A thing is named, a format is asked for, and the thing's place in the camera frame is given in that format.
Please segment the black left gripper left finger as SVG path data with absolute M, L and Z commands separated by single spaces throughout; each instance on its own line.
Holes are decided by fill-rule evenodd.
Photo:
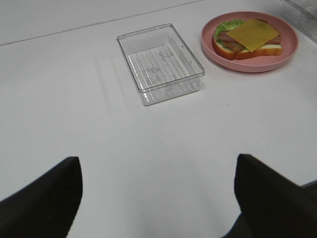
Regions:
M 0 236 L 65 238 L 82 195 L 79 158 L 68 157 L 0 202 Z

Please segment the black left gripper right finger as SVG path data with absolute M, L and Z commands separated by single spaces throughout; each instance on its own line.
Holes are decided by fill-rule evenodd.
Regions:
M 315 238 L 317 197 L 249 154 L 237 158 L 234 193 L 254 238 Z

